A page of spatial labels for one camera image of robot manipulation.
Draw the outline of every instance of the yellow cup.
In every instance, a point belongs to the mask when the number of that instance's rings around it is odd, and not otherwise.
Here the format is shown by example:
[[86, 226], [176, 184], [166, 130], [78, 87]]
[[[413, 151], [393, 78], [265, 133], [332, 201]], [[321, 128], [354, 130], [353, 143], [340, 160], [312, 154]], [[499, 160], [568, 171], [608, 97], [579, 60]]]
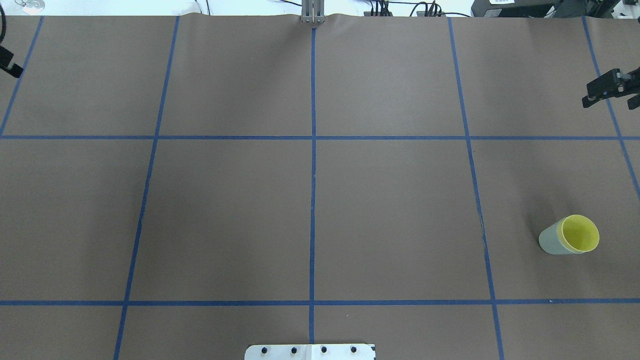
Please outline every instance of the yellow cup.
[[598, 246], [600, 233], [589, 218], [571, 215], [546, 228], [538, 242], [552, 255], [583, 254]]

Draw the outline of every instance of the grid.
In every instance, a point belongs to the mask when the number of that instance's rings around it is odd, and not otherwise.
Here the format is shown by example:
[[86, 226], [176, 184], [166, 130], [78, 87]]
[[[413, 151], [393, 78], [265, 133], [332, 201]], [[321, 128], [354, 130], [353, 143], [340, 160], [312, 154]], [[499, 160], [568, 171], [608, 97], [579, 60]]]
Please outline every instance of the grid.
[[[38, 23], [35, 35], [31, 42], [29, 52], [26, 56], [24, 63], [25, 72], [28, 71], [28, 62], [36, 46], [36, 41], [42, 24], [45, 18], [42, 17]], [[454, 69], [456, 74], [456, 83], [460, 101], [460, 111], [463, 121], [464, 136], [319, 136], [316, 132], [316, 28], [310, 30], [311, 36], [311, 136], [206, 136], [206, 135], [160, 135], [160, 129], [163, 119], [164, 102], [166, 99], [167, 88], [169, 84], [173, 52], [175, 50], [175, 44], [178, 34], [180, 17], [176, 17], [175, 25], [173, 29], [173, 38], [170, 47], [170, 55], [168, 58], [168, 64], [166, 66], [166, 74], [164, 77], [164, 87], [162, 91], [162, 98], [157, 116], [156, 129], [154, 135], [4, 135], [4, 129], [10, 119], [10, 113], [13, 103], [17, 95], [19, 95], [19, 87], [21, 79], [15, 85], [12, 93], [12, 97], [7, 107], [7, 111], [4, 115], [3, 123], [0, 127], [0, 140], [1, 139], [25, 139], [25, 140], [152, 140], [152, 148], [150, 158], [148, 162], [147, 176], [145, 180], [144, 192], [142, 195], [142, 203], [140, 208], [140, 215], [138, 218], [138, 226], [136, 229], [136, 235], [134, 238], [133, 252], [131, 256], [131, 262], [129, 265], [129, 271], [127, 276], [127, 284], [125, 288], [125, 295], [122, 301], [103, 301], [103, 300], [0, 300], [0, 306], [113, 306], [121, 307], [122, 314], [120, 317], [120, 323], [118, 328], [118, 336], [115, 344], [114, 359], [118, 359], [120, 355], [120, 347], [122, 344], [122, 338], [125, 332], [125, 325], [127, 321], [127, 310], [131, 307], [144, 307], [144, 306], [302, 306], [308, 307], [308, 338], [310, 343], [315, 342], [314, 334], [314, 320], [315, 320], [315, 307], [316, 306], [442, 306], [442, 305], [484, 305], [492, 307], [493, 325], [495, 327], [495, 336], [497, 340], [497, 350], [500, 359], [504, 359], [504, 350], [502, 347], [502, 334], [500, 330], [500, 320], [498, 314], [498, 305], [520, 305], [520, 304], [638, 304], [640, 298], [598, 298], [598, 299], [498, 299], [495, 295], [493, 287], [493, 275], [490, 261], [490, 250], [487, 244], [487, 235], [484, 226], [483, 209], [481, 204], [481, 194], [479, 193], [479, 187], [476, 176], [476, 166], [474, 163], [474, 155], [472, 142], [481, 140], [544, 140], [544, 141], [572, 141], [572, 140], [599, 140], [599, 141], [612, 141], [619, 142], [622, 154], [627, 164], [629, 176], [632, 179], [636, 196], [640, 200], [640, 186], [636, 174], [634, 172], [632, 162], [627, 152], [627, 141], [640, 140], [640, 136], [623, 136], [614, 110], [609, 100], [607, 100], [607, 107], [611, 115], [611, 120], [616, 130], [616, 136], [474, 136], [470, 134], [469, 126], [467, 122], [467, 111], [465, 107], [465, 99], [463, 96], [463, 83], [461, 81], [460, 69], [458, 65], [458, 54], [456, 52], [456, 41], [454, 38], [454, 30], [451, 19], [448, 19], [449, 35], [451, 38], [451, 51], [454, 60]], [[585, 36], [589, 44], [589, 51], [593, 60], [595, 68], [595, 74], [600, 75], [600, 69], [596, 60], [593, 45], [591, 43], [591, 37], [589, 34], [589, 28], [586, 18], [582, 18], [582, 24], [584, 26]], [[272, 141], [287, 141], [287, 140], [304, 140], [311, 144], [311, 176], [310, 176], [310, 241], [309, 241], [309, 294], [308, 300], [238, 300], [238, 301], [206, 301], [206, 300], [130, 300], [131, 286], [134, 279], [134, 271], [136, 267], [136, 259], [138, 255], [138, 246], [140, 244], [141, 232], [143, 229], [143, 220], [145, 216], [145, 208], [147, 205], [147, 196], [150, 188], [150, 182], [152, 179], [154, 160], [156, 157], [156, 149], [160, 140], [272, 140]], [[317, 142], [323, 141], [339, 141], [339, 140], [451, 140], [451, 141], [464, 141], [467, 148], [468, 161], [470, 167], [470, 175], [472, 178], [472, 184], [474, 187], [474, 195], [476, 202], [476, 209], [480, 218], [482, 239], [484, 247], [484, 265], [486, 270], [487, 285], [490, 294], [489, 299], [451, 299], [451, 300], [316, 300], [315, 295], [315, 270], [316, 270], [316, 157], [317, 157]]]

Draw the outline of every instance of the white bracket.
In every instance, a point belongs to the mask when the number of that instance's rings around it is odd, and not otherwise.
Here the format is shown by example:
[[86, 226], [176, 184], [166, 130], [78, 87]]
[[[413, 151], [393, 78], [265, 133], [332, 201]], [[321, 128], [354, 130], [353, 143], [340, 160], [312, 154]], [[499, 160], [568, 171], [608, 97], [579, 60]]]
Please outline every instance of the white bracket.
[[252, 345], [244, 360], [376, 360], [369, 344]]
[[324, 0], [302, 0], [302, 22], [324, 22]]

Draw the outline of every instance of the white plate with holes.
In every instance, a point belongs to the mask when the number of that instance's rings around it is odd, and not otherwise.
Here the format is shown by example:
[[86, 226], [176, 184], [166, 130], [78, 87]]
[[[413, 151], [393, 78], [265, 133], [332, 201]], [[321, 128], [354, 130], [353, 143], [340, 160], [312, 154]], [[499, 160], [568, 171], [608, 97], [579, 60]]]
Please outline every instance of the white plate with holes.
[[369, 344], [252, 345], [244, 360], [375, 360]]

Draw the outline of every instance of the cup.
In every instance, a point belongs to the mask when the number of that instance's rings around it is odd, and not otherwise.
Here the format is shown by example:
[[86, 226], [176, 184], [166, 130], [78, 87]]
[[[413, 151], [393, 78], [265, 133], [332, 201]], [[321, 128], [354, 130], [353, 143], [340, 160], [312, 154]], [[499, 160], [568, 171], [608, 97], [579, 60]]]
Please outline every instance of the cup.
[[600, 242], [598, 228], [587, 217], [570, 215], [546, 228], [538, 237], [540, 247], [551, 255], [583, 254]]

